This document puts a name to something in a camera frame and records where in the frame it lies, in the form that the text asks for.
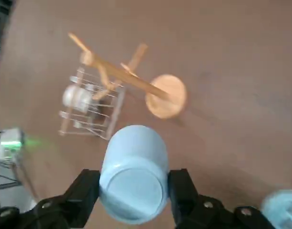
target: metal frame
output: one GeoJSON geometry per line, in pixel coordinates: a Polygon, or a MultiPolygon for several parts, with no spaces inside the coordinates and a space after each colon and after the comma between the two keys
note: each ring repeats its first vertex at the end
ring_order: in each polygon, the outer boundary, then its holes
{"type": "MultiPolygon", "coordinates": [[[[106,90],[105,86],[101,83],[99,75],[87,73],[83,68],[78,68],[77,73],[82,73],[84,75],[81,80],[81,87],[90,91],[92,96],[100,91],[106,90]]],[[[71,76],[70,81],[77,83],[78,77],[71,76]]],[[[64,133],[75,135],[96,135],[105,140],[109,140],[113,134],[113,130],[120,114],[124,96],[125,88],[120,85],[106,95],[110,100],[107,104],[104,103],[103,100],[92,100],[86,114],[75,111],[75,109],[73,109],[71,114],[65,111],[60,111],[59,114],[62,118],[69,119],[73,123],[72,127],[80,129],[80,131],[69,129],[64,133]],[[111,114],[101,112],[103,108],[111,109],[111,114]]]]}

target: wooden dowel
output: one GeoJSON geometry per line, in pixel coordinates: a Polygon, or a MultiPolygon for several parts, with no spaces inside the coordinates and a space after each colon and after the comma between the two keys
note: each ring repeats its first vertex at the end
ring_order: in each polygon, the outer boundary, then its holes
{"type": "MultiPolygon", "coordinates": [[[[144,55],[144,53],[146,52],[147,48],[148,48],[148,46],[146,44],[144,44],[144,43],[142,43],[142,44],[140,44],[138,46],[135,54],[133,55],[133,57],[131,58],[131,60],[130,60],[130,62],[128,64],[128,66],[127,66],[128,69],[131,72],[134,72],[135,69],[137,68],[137,66],[139,65],[139,63],[141,61],[141,58],[144,55]]],[[[94,100],[102,99],[103,97],[105,97],[110,92],[110,90],[115,90],[120,84],[121,84],[121,81],[120,80],[116,80],[112,85],[110,85],[109,89],[105,89],[103,91],[100,91],[100,92],[96,93],[93,96],[93,99],[94,100]]]]}
{"type": "Polygon", "coordinates": [[[85,52],[90,52],[90,50],[82,43],[82,41],[81,40],[79,40],[79,38],[76,36],[76,35],[74,35],[74,34],[72,34],[72,33],[70,33],[69,32],[69,37],[82,49],[82,50],[84,50],[85,52]]]}
{"type": "Polygon", "coordinates": [[[115,76],[117,79],[129,83],[146,93],[151,93],[161,99],[168,100],[169,95],[168,93],[164,92],[163,90],[147,83],[146,81],[135,77],[125,70],[120,69],[113,64],[109,63],[108,61],[102,60],[99,56],[93,54],[93,62],[91,64],[92,67],[98,68],[99,65],[103,65],[106,68],[107,74],[115,76]]]}

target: metal wire rack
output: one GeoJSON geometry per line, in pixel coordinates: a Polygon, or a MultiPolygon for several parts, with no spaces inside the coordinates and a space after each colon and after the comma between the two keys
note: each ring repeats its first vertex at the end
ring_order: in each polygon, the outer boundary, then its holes
{"type": "MultiPolygon", "coordinates": [[[[82,73],[81,93],[90,98],[83,99],[82,96],[74,98],[74,108],[72,113],[60,111],[62,118],[69,119],[72,126],[67,129],[64,134],[75,135],[96,135],[103,139],[109,140],[113,134],[121,107],[125,96],[125,88],[123,86],[116,87],[110,91],[101,100],[92,100],[94,94],[105,90],[106,88],[101,83],[101,78],[97,74],[87,73],[83,68],[78,68],[77,74],[82,73]]],[[[70,81],[75,86],[78,82],[77,76],[70,76],[70,81]]]]}

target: wooden toy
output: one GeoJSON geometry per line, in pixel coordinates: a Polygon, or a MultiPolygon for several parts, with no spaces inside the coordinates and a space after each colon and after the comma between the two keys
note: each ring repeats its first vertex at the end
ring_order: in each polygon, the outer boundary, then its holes
{"type": "Polygon", "coordinates": [[[89,131],[88,134],[91,133],[109,139],[123,102],[124,87],[121,85],[122,82],[143,90],[146,93],[146,105],[148,109],[159,118],[174,117],[184,108],[187,97],[186,88],[179,78],[165,74],[148,83],[134,73],[147,50],[147,45],[140,44],[128,65],[121,63],[121,68],[100,58],[87,48],[74,34],[69,33],[69,37],[83,50],[81,63],[97,69],[100,76],[97,77],[99,79],[98,82],[92,79],[87,80],[89,84],[86,84],[86,80],[84,79],[85,72],[82,68],[78,70],[77,76],[74,78],[75,84],[69,86],[63,95],[63,103],[67,107],[67,110],[61,113],[61,116],[64,118],[60,130],[62,135],[67,133],[69,123],[72,120],[74,121],[74,126],[79,128],[83,126],[83,129],[89,131]],[[110,82],[109,76],[114,76],[117,80],[110,82]],[[83,89],[81,88],[82,85],[86,85],[88,88],[83,89]],[[109,105],[115,106],[115,113],[117,114],[112,113],[111,116],[106,117],[111,121],[109,124],[111,127],[106,125],[107,133],[102,129],[98,130],[97,127],[99,124],[94,122],[98,117],[95,117],[94,114],[105,116],[105,114],[99,112],[99,108],[103,105],[102,100],[112,96],[111,93],[115,92],[117,95],[114,95],[114,97],[118,98],[118,100],[116,99],[117,102],[109,105]],[[71,118],[73,111],[84,113],[85,115],[83,117],[88,121],[78,121],[77,119],[71,118]],[[106,135],[102,136],[98,131],[104,131],[106,135]]]}

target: blue plastic cup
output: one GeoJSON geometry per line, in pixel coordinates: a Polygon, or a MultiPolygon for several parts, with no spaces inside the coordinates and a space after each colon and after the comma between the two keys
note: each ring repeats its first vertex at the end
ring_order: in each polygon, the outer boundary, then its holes
{"type": "Polygon", "coordinates": [[[100,177],[108,214],[128,224],[155,218],[167,203],[168,171],[166,145],[154,130],[142,125],[119,130],[108,144],[100,177]]]}

